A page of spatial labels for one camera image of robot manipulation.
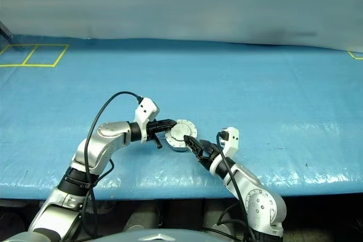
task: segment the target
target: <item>black cable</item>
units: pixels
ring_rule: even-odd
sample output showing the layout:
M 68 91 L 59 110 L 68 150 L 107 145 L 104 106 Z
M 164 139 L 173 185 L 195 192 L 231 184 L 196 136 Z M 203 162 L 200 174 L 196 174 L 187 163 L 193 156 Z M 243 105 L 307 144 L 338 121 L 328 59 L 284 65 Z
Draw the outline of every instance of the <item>black cable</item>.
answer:
M 112 171 L 113 171 L 113 169 L 115 168 L 115 164 L 113 163 L 113 161 L 112 161 L 112 159 L 110 159 L 109 160 L 109 163 L 111 164 L 111 168 L 107 171 L 107 172 L 105 172 L 104 174 L 102 174 L 102 176 L 100 176 L 93 184 L 94 184 L 94 186 L 96 186 L 97 185 L 97 183 L 100 181 L 100 180 L 102 180 L 103 178 L 105 178 L 108 174 L 110 174 Z
M 246 226 L 246 223 L 244 221 L 242 221 L 242 220 L 239 220 L 239 219 L 226 219 L 226 220 L 222 220 L 222 221 L 219 221 L 217 223 L 217 225 L 228 224 L 228 223 L 237 223 L 237 224 L 240 224 L 243 227 Z
M 212 228 L 207 228 L 207 227 L 203 227 L 201 229 L 202 231 L 209 231 L 209 232 L 215 232 L 215 233 L 218 233 L 220 235 L 224 235 L 230 239 L 233 239 L 233 240 L 236 240 L 236 241 L 240 241 L 240 239 L 238 239 L 237 237 L 233 236 L 233 235 L 229 235 L 228 233 L 225 233 L 225 232 L 222 232 L 220 230 L 216 230 L 216 229 L 212 229 Z
M 229 174 L 229 176 L 230 176 L 230 178 L 231 178 L 231 181 L 232 181 L 232 183 L 233 183 L 234 190 L 236 191 L 236 194 L 237 194 L 237 197 L 238 197 L 238 201 L 239 201 L 240 207 L 241 207 L 241 209 L 242 209 L 242 214 L 243 214 L 243 217 L 244 217 L 244 221 L 245 221 L 245 223 L 246 223 L 246 231 L 245 231 L 245 233 L 244 233 L 244 235 L 243 235 L 243 242 L 245 242 L 245 241 L 248 241 L 248 237 L 249 237 L 249 235 L 251 235 L 251 237 L 252 237 L 253 239 L 255 239 L 255 236 L 254 236 L 254 233 L 252 232 L 252 230 L 251 230 L 250 226 L 248 225 L 247 211 L 246 211 L 246 208 L 245 208 L 245 206 L 244 206 L 244 203 L 243 203 L 243 200 L 242 200 L 242 196 L 241 196 L 241 194 L 240 194 L 240 191 L 239 191 L 239 188 L 238 188 L 237 182 L 236 182 L 236 180 L 235 180 L 235 178 L 234 178 L 234 175 L 233 175 L 233 173 L 232 173 L 231 168 L 230 168 L 230 167 L 229 167 L 229 165 L 228 165 L 228 162 L 227 162 L 227 160 L 226 160 L 226 156 L 223 154 L 223 149 L 222 149 L 222 147 L 221 147 L 221 142 L 220 142 L 220 136 L 221 136 L 221 133 L 220 133 L 220 132 L 218 132 L 218 133 L 217 133 L 217 136 L 216 136 L 216 139 L 217 139 L 217 146 L 218 146 L 218 148 L 219 148 L 219 150 L 220 150 L 220 154 L 221 154 L 222 160 L 223 160 L 224 164 L 226 165 L 226 168 L 227 168 L 228 174 Z
M 85 231 L 87 232 L 87 234 L 90 235 L 93 238 L 97 238 L 97 233 L 98 233 L 98 215 L 97 215 L 97 204 L 96 204 L 95 194 L 94 194 L 94 191 L 93 191 L 94 183 L 92 182 L 91 173 L 90 173 L 90 165 L 89 165 L 89 162 L 88 162 L 88 144 L 90 143 L 91 136 L 92 136 L 92 133 L 93 133 L 93 131 L 95 129 L 95 126 L 96 126 L 96 124 L 98 122 L 98 119 L 100 118 L 100 116 L 103 113 L 103 111 L 105 110 L 105 108 L 108 106 L 108 104 L 115 97 L 117 97 L 119 95 L 123 95 L 123 94 L 132 95 L 132 96 L 136 97 L 138 101 L 140 101 L 142 99 L 142 97 L 136 95 L 135 93 L 128 92 L 128 91 L 121 91 L 121 92 L 118 92 L 118 93 L 115 93 L 114 95 L 112 95 L 105 102 L 105 104 L 103 104 L 103 106 L 101 107 L 100 111 L 97 113 L 97 115 L 96 115 L 95 119 L 93 120 L 93 123 L 92 123 L 92 125 L 90 127 L 90 131 L 88 132 L 88 135 L 87 135 L 87 138 L 86 138 L 86 142 L 85 142 L 85 151 L 84 151 L 84 155 L 85 155 L 85 169 L 86 169 L 87 182 L 90 184 L 90 190 L 87 192 L 87 195 L 90 195 L 91 196 L 92 208 L 93 208 L 93 213 L 94 213 L 94 231 L 93 231 L 93 233 L 90 233 L 90 231 L 87 229 L 85 218 L 82 219 L 82 225 L 83 225 L 83 228 L 85 229 Z M 82 217 L 85 217 L 85 212 L 86 212 L 85 206 L 86 205 L 83 205 L 83 207 L 82 207 Z
M 222 212 L 222 214 L 220 215 L 220 218 L 218 218 L 218 220 L 217 220 L 217 225 L 219 225 L 219 222 L 223 219 L 223 217 L 224 217 L 224 215 L 229 211 L 229 210 L 231 210 L 233 207 L 235 207 L 235 206 L 237 206 L 237 205 L 239 205 L 239 202 L 236 202 L 236 203 L 234 203 L 234 204 L 232 204 L 232 205 L 230 205 L 230 206 L 228 206 L 227 208 L 226 208 L 226 210 L 224 210 L 223 212 Z

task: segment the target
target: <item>yellow square marking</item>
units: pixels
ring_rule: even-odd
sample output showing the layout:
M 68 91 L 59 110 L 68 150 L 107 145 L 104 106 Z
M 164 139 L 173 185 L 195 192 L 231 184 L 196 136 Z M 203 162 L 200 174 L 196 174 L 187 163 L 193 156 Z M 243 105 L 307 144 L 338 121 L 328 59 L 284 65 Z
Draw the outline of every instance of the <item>yellow square marking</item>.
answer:
M 69 47 L 68 44 L 14 44 L 14 45 L 7 45 L 6 47 L 4 47 L 3 50 L 0 52 L 0 56 L 11 46 L 34 46 L 34 48 L 32 49 L 32 51 L 30 51 L 28 56 L 24 59 L 24 61 L 21 64 L 13 64 L 13 63 L 12 64 L 3 64 L 3 65 L 0 65 L 0 67 L 21 67 L 21 66 L 23 66 L 23 67 L 56 67 L 56 65 L 59 63 L 59 60 L 63 57 L 64 53 L 66 53 L 66 51 Z M 61 54 L 59 54 L 59 56 L 54 61 L 54 63 L 52 63 L 52 64 L 41 64 L 41 63 L 27 64 L 27 61 L 29 61 L 29 59 L 32 57 L 32 55 L 36 51 L 36 49 L 40 46 L 64 46 L 64 49 L 61 52 Z

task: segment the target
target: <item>blue tarp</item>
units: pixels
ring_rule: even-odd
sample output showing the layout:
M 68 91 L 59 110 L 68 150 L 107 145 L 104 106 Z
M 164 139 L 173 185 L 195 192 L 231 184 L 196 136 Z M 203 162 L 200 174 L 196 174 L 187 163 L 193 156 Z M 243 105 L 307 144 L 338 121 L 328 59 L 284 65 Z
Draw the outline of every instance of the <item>blue tarp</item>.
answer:
M 49 67 L 0 67 L 0 198 L 45 199 L 103 103 L 115 92 L 149 97 L 158 119 L 188 119 L 200 139 L 240 131 L 235 161 L 283 196 L 363 192 L 363 60 L 345 51 L 170 40 L 78 40 Z M 6 44 L 2 41 L 1 49 Z M 34 46 L 8 47 L 0 65 Z M 41 45 L 26 64 L 54 64 L 65 46 Z M 137 104 L 116 99 L 101 117 L 132 121 Z M 98 199 L 231 197 L 190 152 L 132 143 Z

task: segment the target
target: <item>silver robotic arm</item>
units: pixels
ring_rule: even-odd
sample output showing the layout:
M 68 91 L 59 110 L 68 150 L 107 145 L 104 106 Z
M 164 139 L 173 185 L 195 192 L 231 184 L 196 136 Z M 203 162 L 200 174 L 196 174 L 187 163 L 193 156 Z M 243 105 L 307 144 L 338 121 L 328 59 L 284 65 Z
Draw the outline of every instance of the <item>silver robotic arm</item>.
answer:
M 248 223 L 255 241 L 282 241 L 284 229 L 282 222 L 286 217 L 286 205 L 280 195 L 263 187 L 260 180 L 247 168 L 236 163 L 232 157 L 238 150 L 239 131 L 229 127 L 220 132 L 223 150 L 209 141 L 198 141 L 184 136 L 184 141 L 199 162 L 213 175 L 223 179 L 223 184 L 237 198 L 227 166 L 222 160 L 224 154 L 228 167 L 233 174 L 246 208 Z
M 151 99 L 140 101 L 135 111 L 134 122 L 106 122 L 97 128 L 88 144 L 88 164 L 92 182 L 95 182 L 104 171 L 112 154 L 130 142 L 144 143 L 155 140 L 158 148 L 160 141 L 157 132 L 172 128 L 174 120 L 156 121 L 159 108 Z M 70 167 L 67 169 L 59 185 L 52 190 L 40 211 L 32 221 L 29 232 L 21 233 L 21 237 L 29 240 L 9 241 L 73 241 L 81 225 L 81 209 L 87 191 L 92 186 L 87 181 L 85 168 L 85 143 L 79 144 Z

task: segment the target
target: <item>metal disc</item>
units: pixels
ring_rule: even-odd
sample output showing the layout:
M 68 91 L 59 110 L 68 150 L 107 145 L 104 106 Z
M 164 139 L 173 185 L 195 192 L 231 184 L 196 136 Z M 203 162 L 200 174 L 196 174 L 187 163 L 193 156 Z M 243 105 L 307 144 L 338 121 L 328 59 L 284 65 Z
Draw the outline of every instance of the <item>metal disc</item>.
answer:
M 165 132 L 165 139 L 169 146 L 176 151 L 188 150 L 184 142 L 184 135 L 197 137 L 197 127 L 188 120 L 176 120 L 176 125 Z

